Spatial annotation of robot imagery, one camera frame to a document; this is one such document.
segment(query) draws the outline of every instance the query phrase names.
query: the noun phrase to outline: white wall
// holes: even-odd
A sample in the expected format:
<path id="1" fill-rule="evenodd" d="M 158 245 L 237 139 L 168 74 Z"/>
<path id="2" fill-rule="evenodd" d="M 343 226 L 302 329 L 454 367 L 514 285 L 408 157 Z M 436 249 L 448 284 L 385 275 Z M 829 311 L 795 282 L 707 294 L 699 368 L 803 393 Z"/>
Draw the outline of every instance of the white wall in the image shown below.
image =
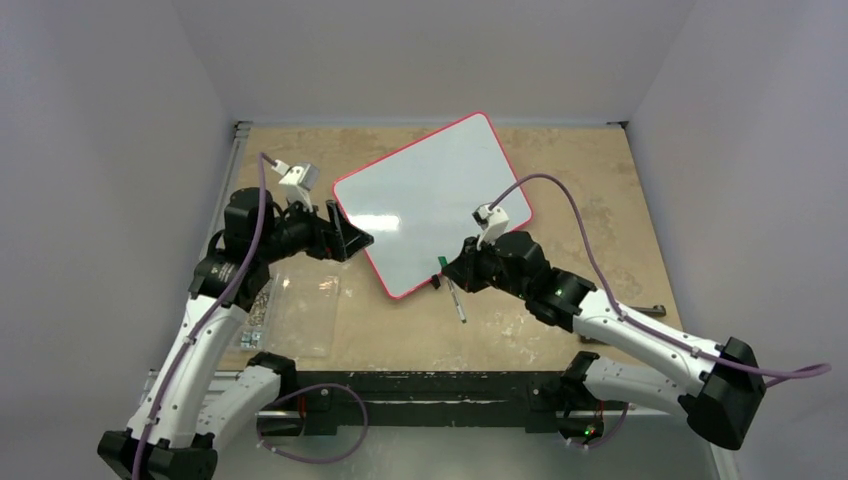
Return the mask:
<path id="1" fill-rule="evenodd" d="M 760 363 L 744 478 L 848 472 L 848 3 L 700 0 L 628 129 L 684 324 Z"/>
<path id="2" fill-rule="evenodd" d="M 0 471 L 114 478 L 209 225 L 229 118 L 167 0 L 0 2 Z"/>
<path id="3" fill-rule="evenodd" d="M 629 118 L 694 0 L 174 0 L 239 119 Z"/>

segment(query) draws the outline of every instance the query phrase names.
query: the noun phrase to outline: white board with red border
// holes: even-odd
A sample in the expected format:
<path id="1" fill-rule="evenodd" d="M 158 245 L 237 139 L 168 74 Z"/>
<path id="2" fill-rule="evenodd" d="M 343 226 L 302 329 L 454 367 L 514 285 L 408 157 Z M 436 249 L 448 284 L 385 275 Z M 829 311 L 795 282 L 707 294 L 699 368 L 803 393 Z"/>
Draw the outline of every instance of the white board with red border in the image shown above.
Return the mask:
<path id="1" fill-rule="evenodd" d="M 365 253 L 399 299 L 439 273 L 439 256 L 459 255 L 481 231 L 472 212 L 515 181 L 491 120 L 477 112 L 339 178 L 333 194 L 348 221 L 374 236 Z M 533 217 L 521 189 L 501 205 L 510 230 Z"/>

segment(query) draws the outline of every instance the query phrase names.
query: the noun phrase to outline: brown table surface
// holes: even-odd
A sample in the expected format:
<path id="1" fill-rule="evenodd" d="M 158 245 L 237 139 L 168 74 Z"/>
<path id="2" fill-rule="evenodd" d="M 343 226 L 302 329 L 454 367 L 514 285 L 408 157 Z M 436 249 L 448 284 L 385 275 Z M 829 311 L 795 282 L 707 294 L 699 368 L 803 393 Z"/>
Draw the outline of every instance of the brown table surface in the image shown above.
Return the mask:
<path id="1" fill-rule="evenodd" d="M 255 127 L 250 131 L 237 188 L 257 185 L 255 159 L 260 151 L 288 164 L 314 163 L 321 176 L 312 190 L 312 201 L 322 207 L 321 215 L 326 218 L 323 205 L 333 198 L 335 179 L 433 130 Z M 572 191 L 598 262 L 618 298 L 631 306 L 663 304 L 668 309 L 663 321 L 680 328 L 624 131 L 497 128 L 497 134 L 519 177 L 550 173 Z M 266 168 L 266 177 L 274 198 L 285 202 L 277 174 Z M 524 229 L 542 246 L 551 264 L 597 282 L 562 193 L 544 180 L 525 184 L 525 192 L 535 216 Z M 279 262 L 276 268 L 296 276 L 316 268 L 316 262 L 299 254 Z M 526 312 L 523 302 L 503 292 L 460 292 L 468 316 L 468 323 L 462 324 L 447 288 L 427 287 L 393 300 L 365 255 L 337 266 L 337 272 L 340 294 L 332 346 L 323 357 L 297 358 L 301 370 L 562 370 L 579 350 L 634 363 L 612 347 L 581 344 L 576 335 L 540 323 Z M 253 354 L 228 352 L 220 368 L 240 370 Z"/>

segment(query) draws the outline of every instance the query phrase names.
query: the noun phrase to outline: red border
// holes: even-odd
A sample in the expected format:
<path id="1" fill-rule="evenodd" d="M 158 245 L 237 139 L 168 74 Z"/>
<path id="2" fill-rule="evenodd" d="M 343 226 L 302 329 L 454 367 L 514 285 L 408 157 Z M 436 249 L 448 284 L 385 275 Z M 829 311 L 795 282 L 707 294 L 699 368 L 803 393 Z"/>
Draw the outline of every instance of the red border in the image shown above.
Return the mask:
<path id="1" fill-rule="evenodd" d="M 411 146 L 413 146 L 413 145 L 415 145 L 419 142 L 422 142 L 422 141 L 432 137 L 433 135 L 435 135 L 439 132 L 447 130 L 448 128 L 450 128 L 450 127 L 452 127 L 452 126 L 454 126 L 454 125 L 456 125 L 460 122 L 464 122 L 465 120 L 468 120 L 469 118 L 471 118 L 475 115 L 483 115 L 483 118 L 485 118 L 486 122 L 489 123 L 489 128 L 492 129 L 492 133 L 495 135 L 495 140 L 497 140 L 498 146 L 501 147 L 501 152 L 503 153 L 504 158 L 506 159 L 507 165 L 509 165 L 509 169 L 512 171 L 512 176 L 515 178 L 516 181 L 518 181 L 518 176 L 515 174 L 515 167 L 512 165 L 512 162 L 509 160 L 509 156 L 506 154 L 506 150 L 504 150 L 504 148 L 503 148 L 503 143 L 501 142 L 500 137 L 498 137 L 498 132 L 495 131 L 495 126 L 492 124 L 492 119 L 489 118 L 489 116 L 485 112 L 479 112 L 478 111 L 478 112 L 474 112 L 474 113 L 471 113 L 469 115 L 466 115 L 466 116 L 460 118 L 459 120 L 457 120 L 455 122 L 449 123 L 449 124 L 445 125 L 444 127 L 430 133 L 429 135 L 426 135 L 424 137 L 419 138 L 418 140 L 410 143 L 409 145 L 401 147 L 401 148 L 399 148 L 399 149 L 397 149 L 397 150 L 395 150 L 395 151 L 393 151 L 393 152 L 391 152 L 387 155 L 384 155 L 384 156 L 378 158 L 377 160 L 374 160 L 373 162 L 365 164 L 364 166 L 348 173 L 347 175 L 343 175 L 343 176 L 337 178 L 336 181 L 333 182 L 333 197 L 336 198 L 336 203 L 338 203 L 339 208 L 341 208 L 342 213 L 345 215 L 345 217 L 347 217 L 347 212 L 344 211 L 344 206 L 342 205 L 341 200 L 339 200 L 339 196 L 336 194 L 336 185 L 338 185 L 339 182 L 346 179 L 347 177 L 350 177 L 350 176 L 352 176 L 356 173 L 359 173 L 359 172 L 365 170 L 366 168 L 370 167 L 371 165 L 374 165 L 377 162 L 381 162 L 381 161 L 391 157 L 392 155 L 395 155 L 398 152 L 402 152 L 403 150 L 406 150 L 407 148 L 409 148 L 409 147 L 411 147 Z M 528 218 L 526 222 L 515 226 L 512 230 L 518 230 L 519 228 L 523 227 L 524 225 L 527 225 L 530 222 L 530 220 L 532 220 L 533 217 L 535 216 L 535 212 L 533 211 L 533 205 L 530 204 L 530 199 L 527 198 L 527 194 L 524 193 L 524 187 L 521 186 L 521 187 L 518 187 L 518 189 L 521 191 L 521 194 L 524 195 L 524 200 L 527 202 L 527 206 L 530 208 L 530 218 Z M 418 286 L 412 287 L 410 290 L 408 290 L 408 291 L 406 291 L 406 292 L 404 292 L 404 293 L 402 293 L 398 296 L 394 296 L 394 295 L 392 295 L 391 292 L 389 292 L 389 288 L 386 286 L 386 282 L 383 281 L 383 277 L 380 276 L 380 272 L 377 270 L 376 265 L 374 265 L 374 260 L 371 258 L 371 255 L 368 254 L 368 250 L 365 250 L 365 256 L 368 257 L 368 262 L 371 263 L 371 268 L 373 268 L 374 273 L 377 274 L 377 278 L 380 280 L 380 284 L 383 286 L 383 290 L 385 290 L 386 294 L 394 300 L 400 300 L 401 298 L 409 295 L 410 293 L 412 293 L 412 292 L 418 290 L 419 288 L 423 287 L 424 285 L 427 285 L 428 283 L 430 283 L 430 279 L 424 280 L 423 282 L 418 284 Z"/>

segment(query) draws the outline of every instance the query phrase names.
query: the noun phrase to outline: tabletop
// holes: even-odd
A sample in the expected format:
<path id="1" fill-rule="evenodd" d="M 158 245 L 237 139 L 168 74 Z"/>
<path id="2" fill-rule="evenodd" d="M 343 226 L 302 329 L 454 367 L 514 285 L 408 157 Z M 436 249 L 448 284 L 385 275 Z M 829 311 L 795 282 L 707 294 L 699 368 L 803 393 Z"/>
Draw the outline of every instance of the tabletop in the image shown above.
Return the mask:
<path id="1" fill-rule="evenodd" d="M 262 151 L 288 164 L 310 162 L 321 170 L 312 189 L 312 202 L 321 206 L 332 199 L 337 178 L 407 145 L 435 128 L 304 128 L 254 127 L 238 167 L 236 188 L 256 186 L 256 156 Z M 630 306 L 665 305 L 662 319 L 680 328 L 677 309 L 666 276 L 653 225 L 642 194 L 624 131 L 620 128 L 498 128 L 496 132 L 518 177 L 549 173 L 562 180 L 574 195 L 586 222 L 589 239 L 613 292 Z M 285 196 L 277 174 L 266 170 L 275 200 Z M 574 215 L 559 189 L 544 180 L 532 180 L 524 190 L 534 217 L 522 229 L 539 243 L 553 266 L 597 282 L 589 265 Z M 298 299 L 302 324 L 273 335 L 300 335 L 323 328 L 329 348 L 320 356 L 295 357 L 301 370 L 563 370 L 580 350 L 638 363 L 606 345 L 583 344 L 574 334 L 537 321 L 523 302 L 487 289 L 476 294 L 459 292 L 468 317 L 461 323 L 447 288 L 426 287 L 391 299 L 380 285 L 365 255 L 341 265 L 319 262 L 303 254 L 274 266 L 297 278 L 316 269 L 338 278 L 337 303 Z M 281 309 L 269 319 L 281 322 Z M 315 312 L 329 312 L 314 325 Z M 287 325 L 298 322 L 287 317 Z M 240 370 L 255 352 L 230 351 L 222 370 Z"/>

